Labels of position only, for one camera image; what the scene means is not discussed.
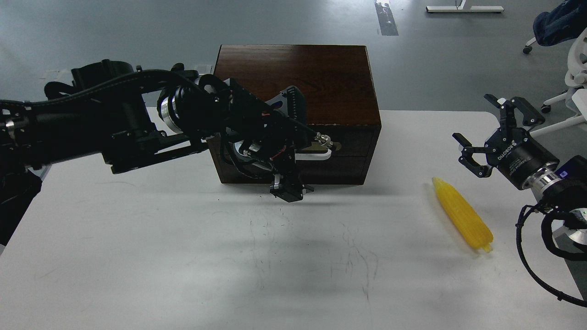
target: white table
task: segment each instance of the white table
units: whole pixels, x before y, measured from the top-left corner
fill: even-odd
[[[0,329],[579,329],[587,311],[540,288],[515,249],[535,200],[457,161],[478,112],[382,112],[364,186],[288,204],[222,185],[208,154],[113,176],[100,156],[52,167],[0,256]],[[431,187],[453,184],[492,229],[477,254]],[[565,292],[562,259],[525,227],[528,261]]]

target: white plastic part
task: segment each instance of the white plastic part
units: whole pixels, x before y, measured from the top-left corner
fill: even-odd
[[[528,40],[528,42],[526,42],[526,47],[533,45],[536,42],[536,37]]]
[[[297,153],[295,160],[327,160],[332,155],[332,151],[328,149],[326,153]]]

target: black robotic arm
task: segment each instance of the black robotic arm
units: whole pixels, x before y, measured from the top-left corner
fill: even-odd
[[[200,153],[208,149],[205,140],[220,136],[227,163],[248,176],[246,165],[266,169],[275,178],[271,193],[291,202],[312,190],[300,178],[295,150],[313,140],[332,147],[328,136],[305,124],[305,99],[293,86],[275,106],[234,79],[200,76],[181,63],[169,71],[135,71],[126,62],[103,60],[72,75],[72,86],[45,86],[47,101],[0,100],[1,244],[40,190],[29,168],[101,153],[112,173],[123,173]],[[161,91],[159,116],[174,135],[158,131],[147,113],[142,94],[155,91]],[[189,146],[162,151],[184,142]]]

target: silver metal joint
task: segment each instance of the silver metal joint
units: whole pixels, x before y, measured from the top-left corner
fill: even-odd
[[[576,208],[572,210],[571,213],[577,217],[579,221],[587,224],[587,208]],[[587,245],[587,229],[567,229],[565,232],[575,243]]]
[[[330,139],[330,136],[326,135],[326,134],[320,134],[317,133],[316,137],[314,137],[314,139],[316,141],[318,141],[318,143],[320,143],[321,146],[330,149],[332,147],[332,140]]]
[[[12,139],[12,141],[14,141],[16,143],[16,136],[14,135],[15,125],[14,125],[13,121],[11,121],[11,120],[6,121],[6,130],[8,131],[8,135],[10,135],[10,138]]]
[[[173,111],[174,115],[179,118],[179,114],[176,112],[176,97],[172,96],[171,101],[169,101],[169,97],[166,97],[161,101],[161,118],[163,122],[169,127],[173,132],[177,134],[183,133],[183,131],[177,127],[176,123],[173,121],[173,117],[171,117],[170,112]]]
[[[553,170],[555,168],[556,163],[546,164],[544,167],[536,171],[533,175],[528,177],[522,187],[524,189],[532,187],[540,194],[544,194],[544,191],[546,189],[550,188],[550,186],[562,180],[558,176],[558,174],[554,173]]]

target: black bracket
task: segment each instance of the black bracket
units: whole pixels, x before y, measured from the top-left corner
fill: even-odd
[[[478,177],[489,177],[493,167],[489,165],[480,165],[473,159],[473,154],[495,153],[497,150],[492,147],[473,147],[461,133],[453,133],[453,138],[463,147],[461,157],[458,158],[459,163],[463,164],[469,171]]]

